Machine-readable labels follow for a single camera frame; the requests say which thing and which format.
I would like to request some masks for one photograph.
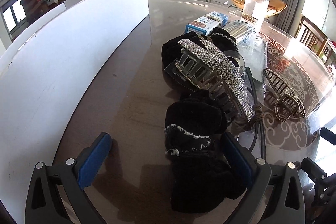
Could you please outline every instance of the silver bolt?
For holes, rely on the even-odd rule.
[[[41,169],[43,167],[43,162],[39,162],[37,165],[36,165],[36,168],[37,169]]]
[[[260,165],[264,165],[266,162],[262,158],[257,158],[257,163],[260,164]]]
[[[71,165],[75,162],[75,160],[73,158],[69,158],[67,159],[67,161],[65,162],[67,165]]]
[[[292,163],[292,162],[289,162],[289,163],[288,163],[288,167],[289,167],[290,169],[294,169],[294,168],[295,168],[295,164]]]

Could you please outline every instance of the brown tabletop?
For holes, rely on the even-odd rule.
[[[180,92],[164,75],[161,47],[181,35],[187,23],[213,10],[229,15],[230,20],[240,18],[241,12],[192,0],[149,0],[149,5],[150,17],[116,49],[82,97],[54,162],[76,157],[100,132],[108,132],[114,139],[111,153],[93,184],[85,189],[107,223],[223,223],[241,198],[225,199],[216,209],[201,215],[177,213],[170,208],[173,178],[165,156],[163,130],[166,109],[179,99]],[[270,40],[268,63],[272,69],[283,69],[284,77],[296,71],[302,82],[310,80],[297,88],[302,96],[310,93],[304,101],[309,117],[314,113],[320,117],[318,111],[323,105],[316,106],[330,96],[333,86],[325,67],[308,48],[272,25],[264,22],[261,31]],[[287,60],[292,56],[289,63],[282,64],[287,49],[291,49]],[[266,107],[266,112],[271,113],[272,108]],[[329,116],[319,120],[318,126],[332,120]],[[291,129],[287,137],[283,126],[272,121],[266,124],[275,130],[266,132],[269,163],[287,162],[289,155],[292,161],[310,153],[316,155],[315,127],[302,129],[302,133]],[[254,223],[264,208],[262,202]]]

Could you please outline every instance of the round table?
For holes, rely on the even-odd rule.
[[[230,21],[240,19],[241,12],[195,0],[149,0],[149,6],[150,16],[116,49],[82,97],[54,163],[76,157],[100,132],[108,132],[114,139],[110,155],[85,189],[107,223],[223,223],[241,197],[226,198],[207,214],[182,214],[170,208],[173,177],[163,130],[166,110],[179,100],[180,90],[171,87],[163,71],[161,47],[181,35],[187,23],[211,11],[228,15]],[[318,134],[319,128],[336,124],[329,109],[336,105],[334,83],[320,59],[299,41],[267,22],[261,33],[269,40],[268,67],[298,92],[307,114],[306,119],[275,120],[266,89],[267,161],[282,165],[308,156],[323,165],[323,152],[335,152]],[[335,171],[326,170],[328,175]],[[307,184],[308,178],[300,175]],[[254,223],[264,208],[263,203]]]

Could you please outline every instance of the dining table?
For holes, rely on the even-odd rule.
[[[242,197],[228,198],[206,214],[175,212],[170,206],[174,178],[165,155],[165,116],[183,88],[165,72],[164,43],[180,36],[193,20],[217,11],[228,21],[241,20],[241,11],[197,0],[148,0],[150,14],[113,52],[74,111],[59,144],[54,163],[75,158],[101,133],[111,135],[112,149],[87,196],[107,223],[223,223]],[[265,80],[266,160],[285,165],[309,157],[328,175],[336,172],[336,148],[320,138],[327,127],[336,133],[336,88],[322,61],[304,44],[264,21],[258,33],[267,41],[267,67],[278,73],[301,99],[306,116],[281,122]],[[242,145],[253,134],[232,132]],[[256,145],[253,155],[260,155]],[[312,183],[299,171],[301,185]],[[265,209],[267,192],[252,223]]]

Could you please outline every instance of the black cable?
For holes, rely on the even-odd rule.
[[[257,91],[255,89],[251,69],[249,67],[246,67],[246,73],[250,81],[254,104],[257,104],[258,103]],[[253,142],[252,142],[253,146],[251,145],[251,147],[249,148],[249,151],[253,150],[254,145],[256,143],[256,140],[254,139],[257,139],[257,133],[258,133],[257,128],[258,127],[260,127],[261,157],[266,161],[266,137],[265,137],[265,129],[264,129],[262,122],[256,122],[255,124],[256,130],[255,130],[255,135],[254,135]]]

